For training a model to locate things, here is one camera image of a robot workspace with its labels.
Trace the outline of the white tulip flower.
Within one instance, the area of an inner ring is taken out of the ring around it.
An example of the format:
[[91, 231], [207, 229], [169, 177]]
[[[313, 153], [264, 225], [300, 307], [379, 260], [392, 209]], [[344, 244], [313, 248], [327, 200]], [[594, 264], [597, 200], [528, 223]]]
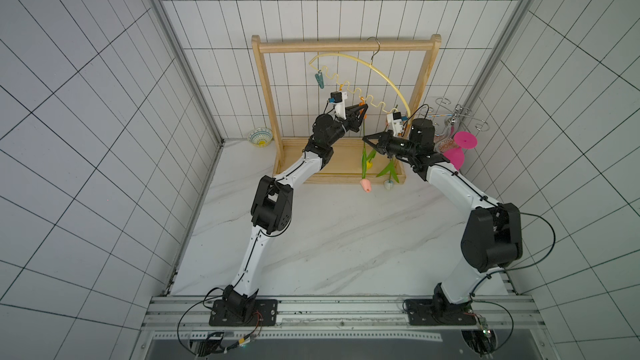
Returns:
[[386, 190], [390, 191], [394, 186], [399, 183], [399, 177], [396, 170], [396, 161], [391, 158], [385, 168], [377, 174], [377, 178], [385, 177], [383, 186]]

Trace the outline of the pink tulip flower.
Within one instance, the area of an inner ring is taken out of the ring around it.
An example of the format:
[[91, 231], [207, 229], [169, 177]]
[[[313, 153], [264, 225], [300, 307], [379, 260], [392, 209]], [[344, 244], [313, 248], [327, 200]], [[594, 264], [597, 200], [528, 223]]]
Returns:
[[368, 145], [365, 142], [363, 142], [363, 151], [362, 151], [362, 158], [361, 158], [361, 180], [360, 180], [360, 185], [363, 188], [363, 191], [365, 191], [365, 193], [370, 193], [372, 191], [372, 184], [367, 179], [367, 171], [369, 169], [367, 146]]

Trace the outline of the yellow wavy clothes hanger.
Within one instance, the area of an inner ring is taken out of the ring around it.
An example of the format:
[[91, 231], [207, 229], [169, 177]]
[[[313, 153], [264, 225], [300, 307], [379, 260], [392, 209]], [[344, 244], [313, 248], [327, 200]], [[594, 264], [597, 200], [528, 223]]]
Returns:
[[[395, 91], [396, 95], [398, 96], [401, 103], [405, 107], [405, 110], [407, 111], [407, 115], [408, 116], [413, 115], [413, 110], [411, 110], [408, 104], [408, 101], [406, 100], [405, 96], [403, 96], [398, 86], [390, 79], [388, 75], [386, 75], [385, 73], [383, 73], [373, 65], [373, 58], [382, 49], [382, 43], [376, 38], [374, 41], [376, 44], [376, 51], [374, 52], [373, 56], [371, 56], [371, 59], [368, 62], [365, 62], [361, 58], [342, 53], [342, 49], [346, 48], [346, 46], [354, 46], [354, 50], [357, 52], [362, 50], [367, 51], [368, 45], [370, 44], [370, 41], [367, 41], [367, 40], [365, 41], [348, 40], [346, 41], [346, 43], [340, 43], [339, 41], [327, 41], [326, 43], [325, 42], [310, 43], [310, 49], [308, 51], [316, 52], [318, 53], [318, 55], [316, 55], [309, 62], [309, 64], [313, 66], [316, 63], [316, 61], [322, 57], [337, 57], [337, 58], [346, 58], [362, 66], [365, 66], [365, 68], [368, 68], [372, 73], [376, 73], [378, 76], [380, 76], [380, 78], [383, 79], [387, 83], [387, 85], [390, 86]], [[358, 96], [358, 94], [361, 93], [362, 91], [360, 88], [352, 88], [351, 82], [348, 80], [342, 80], [338, 73], [334, 73], [332, 76], [330, 76], [328, 74], [328, 70], [325, 67], [317, 68], [316, 72], [320, 72], [326, 75], [328, 79], [335, 81], [335, 84], [341, 87], [343, 91], [351, 93], [352, 95]]]

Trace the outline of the yellow tulip flower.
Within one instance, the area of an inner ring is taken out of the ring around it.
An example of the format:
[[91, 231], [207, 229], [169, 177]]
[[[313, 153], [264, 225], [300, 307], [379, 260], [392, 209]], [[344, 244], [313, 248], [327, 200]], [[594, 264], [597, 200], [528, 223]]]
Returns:
[[370, 170], [370, 168], [373, 166], [373, 160], [375, 159], [377, 155], [377, 152], [375, 150], [372, 150], [370, 153], [367, 154], [366, 156], [366, 170]]

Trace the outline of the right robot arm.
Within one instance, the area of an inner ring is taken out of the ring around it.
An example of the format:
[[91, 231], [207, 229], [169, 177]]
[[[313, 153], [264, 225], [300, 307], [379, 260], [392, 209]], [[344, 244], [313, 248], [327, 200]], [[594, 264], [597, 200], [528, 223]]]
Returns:
[[409, 138], [393, 131], [363, 137], [377, 153], [411, 166], [416, 175], [443, 193], [468, 217], [461, 238], [462, 260], [433, 292], [432, 313], [462, 313], [491, 272], [499, 272], [523, 255], [521, 215], [511, 203], [497, 203], [464, 178], [454, 161], [435, 148], [431, 120], [413, 123]]

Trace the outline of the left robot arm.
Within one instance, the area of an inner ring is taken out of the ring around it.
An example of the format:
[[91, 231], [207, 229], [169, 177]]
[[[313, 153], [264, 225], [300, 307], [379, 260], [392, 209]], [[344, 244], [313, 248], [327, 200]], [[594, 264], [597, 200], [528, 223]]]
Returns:
[[238, 318], [246, 320], [254, 312], [261, 257], [292, 221], [294, 190], [327, 166], [333, 156], [333, 145], [338, 140], [348, 132], [360, 130], [368, 105], [346, 107], [339, 103], [335, 110], [334, 116], [328, 113], [317, 116], [313, 134], [298, 161], [274, 177], [262, 177], [258, 183], [250, 208], [249, 244], [237, 277], [222, 295], [226, 310]]

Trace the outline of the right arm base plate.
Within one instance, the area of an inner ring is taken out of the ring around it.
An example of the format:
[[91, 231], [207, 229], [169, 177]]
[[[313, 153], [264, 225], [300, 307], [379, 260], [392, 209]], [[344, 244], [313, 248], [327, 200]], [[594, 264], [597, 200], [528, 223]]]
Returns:
[[477, 319], [469, 312], [469, 304], [470, 301], [450, 303], [439, 283], [431, 298], [406, 299], [403, 311], [412, 326], [473, 326]]

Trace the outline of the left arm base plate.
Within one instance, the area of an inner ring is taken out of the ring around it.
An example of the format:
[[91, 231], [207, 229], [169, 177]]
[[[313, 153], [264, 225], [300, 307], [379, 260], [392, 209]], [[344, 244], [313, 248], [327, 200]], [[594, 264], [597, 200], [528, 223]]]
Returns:
[[258, 293], [251, 296], [240, 294], [233, 285], [228, 285], [223, 290], [222, 298], [214, 301], [208, 324], [211, 327], [274, 326], [279, 301], [258, 299], [257, 296]]

